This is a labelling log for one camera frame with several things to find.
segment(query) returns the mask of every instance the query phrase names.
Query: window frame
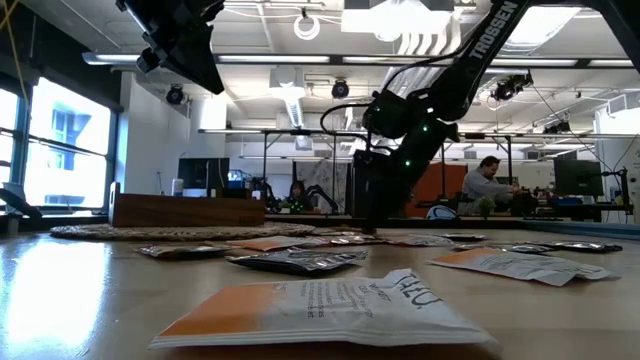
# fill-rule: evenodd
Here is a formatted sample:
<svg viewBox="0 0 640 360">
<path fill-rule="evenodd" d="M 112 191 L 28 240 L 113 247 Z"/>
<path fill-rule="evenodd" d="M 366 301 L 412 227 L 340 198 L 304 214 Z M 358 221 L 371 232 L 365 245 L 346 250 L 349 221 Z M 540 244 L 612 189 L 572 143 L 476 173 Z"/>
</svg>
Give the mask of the window frame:
<svg viewBox="0 0 640 360">
<path fill-rule="evenodd" d="M 59 86 L 64 87 L 56 83 L 55 81 L 46 78 L 48 81 L 57 84 Z M 33 100 L 33 86 L 29 84 L 25 84 L 27 90 L 27 96 L 29 96 L 29 104 L 32 104 Z M 39 136 L 29 134 L 29 130 L 31 128 L 31 109 L 27 108 L 27 101 L 25 101 L 23 95 L 16 93 L 15 91 L 7 88 L 6 86 L 2 86 L 0 84 L 0 88 L 9 91 L 18 96 L 18 110 L 16 112 L 16 125 L 15 130 L 3 129 L 0 128 L 3 132 L 11 133 L 13 135 L 13 154 L 10 162 L 10 181 L 13 183 L 20 184 L 24 186 L 25 177 L 26 177 L 26 169 L 28 162 L 28 153 L 29 153 L 29 144 L 30 143 L 38 143 L 43 146 L 47 146 L 49 148 L 60 149 L 64 151 L 68 151 L 71 153 L 80 153 L 84 155 L 90 156 L 99 156 L 105 159 L 106 169 L 105 169 L 105 188 L 103 189 L 103 205 L 102 207 L 84 207 L 84 206 L 65 206 L 65 205 L 41 205 L 37 206 L 38 209 L 43 211 L 45 214 L 47 211 L 51 210 L 71 210 L 71 211 L 82 211 L 82 210 L 99 210 L 106 211 L 109 208 L 109 189 L 111 183 L 115 178 L 115 166 L 116 166 L 116 141 L 117 141 L 117 132 L 118 132 L 118 120 L 120 117 L 120 112 L 111 107 L 105 106 L 104 104 L 100 104 L 102 106 L 107 107 L 110 111 L 110 123 L 109 123 L 109 139 L 108 139 L 108 147 L 106 154 L 100 154 L 88 149 L 83 149 L 77 147 L 75 145 L 69 145 L 60 141 L 55 141 L 51 139 L 42 138 Z M 0 206 L 0 211 L 4 211 L 4 205 Z"/>
</svg>

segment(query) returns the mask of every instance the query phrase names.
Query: computer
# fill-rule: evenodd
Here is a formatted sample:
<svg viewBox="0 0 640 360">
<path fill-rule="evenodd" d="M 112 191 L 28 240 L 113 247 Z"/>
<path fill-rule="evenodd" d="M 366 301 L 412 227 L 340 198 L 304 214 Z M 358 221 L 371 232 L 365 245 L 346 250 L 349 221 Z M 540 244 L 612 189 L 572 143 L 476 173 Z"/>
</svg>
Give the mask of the computer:
<svg viewBox="0 0 640 360">
<path fill-rule="evenodd" d="M 178 177 L 184 181 L 184 189 L 226 188 L 229 185 L 228 158 L 181 158 L 178 161 Z"/>
<path fill-rule="evenodd" d="M 600 163 L 588 160 L 561 160 L 553 162 L 558 195 L 603 196 Z"/>
</svg>

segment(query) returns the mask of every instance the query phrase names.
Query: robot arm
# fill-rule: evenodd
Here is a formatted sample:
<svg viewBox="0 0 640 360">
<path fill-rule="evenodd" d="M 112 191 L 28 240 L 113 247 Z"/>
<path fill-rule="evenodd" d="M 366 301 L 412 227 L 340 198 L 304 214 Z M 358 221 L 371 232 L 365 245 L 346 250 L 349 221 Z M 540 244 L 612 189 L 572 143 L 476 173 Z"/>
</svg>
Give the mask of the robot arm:
<svg viewBox="0 0 640 360">
<path fill-rule="evenodd" d="M 149 44 L 138 58 L 143 73 L 166 68 L 214 94 L 224 91 L 213 61 L 208 25 L 224 9 L 224 0 L 117 0 L 144 31 Z"/>
<path fill-rule="evenodd" d="M 494 0 L 459 50 L 458 56 L 428 89 L 416 90 L 407 99 L 385 89 L 377 94 L 363 119 L 371 134 L 391 139 L 404 135 L 390 155 L 356 152 L 355 166 L 371 173 L 368 195 L 373 200 L 365 230 L 373 231 L 409 198 L 411 189 L 449 138 L 458 141 L 457 126 L 444 123 L 461 119 L 469 110 L 479 81 L 531 6 L 581 6 L 599 11 L 627 55 L 640 69 L 640 21 L 638 0 Z M 212 21 L 223 9 L 223 0 L 117 0 L 145 31 L 149 44 L 138 60 L 143 72 L 161 66 L 218 94 L 224 90 L 210 48 Z M 414 66 L 428 66 L 425 60 Z"/>
<path fill-rule="evenodd" d="M 374 232 L 403 206 L 411 189 L 449 138 L 458 141 L 457 126 L 469 110 L 480 79 L 527 9 L 539 5 L 586 6 L 600 11 L 636 69 L 640 69 L 640 23 L 635 0 L 495 0 L 488 15 L 471 34 L 461 54 L 428 89 L 402 99 L 385 89 L 374 93 L 363 125 L 371 133 L 404 140 L 390 155 L 356 152 L 354 164 L 370 174 L 372 204 L 365 231 Z"/>
</svg>

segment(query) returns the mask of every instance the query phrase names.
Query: wooden table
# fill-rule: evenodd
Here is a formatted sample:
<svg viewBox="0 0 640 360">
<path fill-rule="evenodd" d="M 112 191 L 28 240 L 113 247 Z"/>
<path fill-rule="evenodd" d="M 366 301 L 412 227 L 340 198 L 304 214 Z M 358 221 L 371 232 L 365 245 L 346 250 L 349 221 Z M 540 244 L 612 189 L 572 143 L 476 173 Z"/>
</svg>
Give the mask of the wooden table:
<svg viewBox="0 0 640 360">
<path fill-rule="evenodd" d="M 481 233 L 501 242 L 585 239 L 525 231 Z M 412 268 L 449 305 L 498 339 L 505 359 L 640 359 L 640 243 L 615 242 L 624 251 L 555 255 L 606 267 L 621 279 L 578 281 L 563 288 L 426 265 L 425 260 L 449 250 L 390 245 L 370 246 L 363 267 L 336 276 L 382 277 Z M 155 335 L 222 287 L 296 277 L 222 259 L 161 262 L 133 253 L 126 243 L 46 235 L 0 240 L 0 258 L 0 359 L 482 358 L 442 346 L 147 350 Z"/>
</svg>

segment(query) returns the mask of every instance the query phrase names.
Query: orange and white packet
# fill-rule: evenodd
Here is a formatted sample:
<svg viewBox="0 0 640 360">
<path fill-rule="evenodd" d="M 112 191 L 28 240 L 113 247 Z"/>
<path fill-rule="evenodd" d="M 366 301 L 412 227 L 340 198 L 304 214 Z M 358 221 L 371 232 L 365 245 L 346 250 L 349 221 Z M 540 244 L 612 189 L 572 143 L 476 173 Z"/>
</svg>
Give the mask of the orange and white packet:
<svg viewBox="0 0 640 360">
<path fill-rule="evenodd" d="M 251 240 L 229 240 L 227 244 L 240 246 L 245 249 L 271 251 L 274 249 L 284 249 L 293 246 L 321 246 L 326 245 L 326 241 L 317 238 L 270 236 Z"/>
<path fill-rule="evenodd" d="M 232 286 L 173 323 L 151 348 L 351 342 L 373 346 L 497 341 L 437 297 L 410 269 L 342 278 Z"/>
<path fill-rule="evenodd" d="M 537 280 L 563 286 L 574 277 L 600 280 L 611 272 L 599 266 L 551 256 L 514 253 L 496 249 L 475 249 L 442 256 L 429 263 L 486 272 L 518 280 Z"/>
</svg>

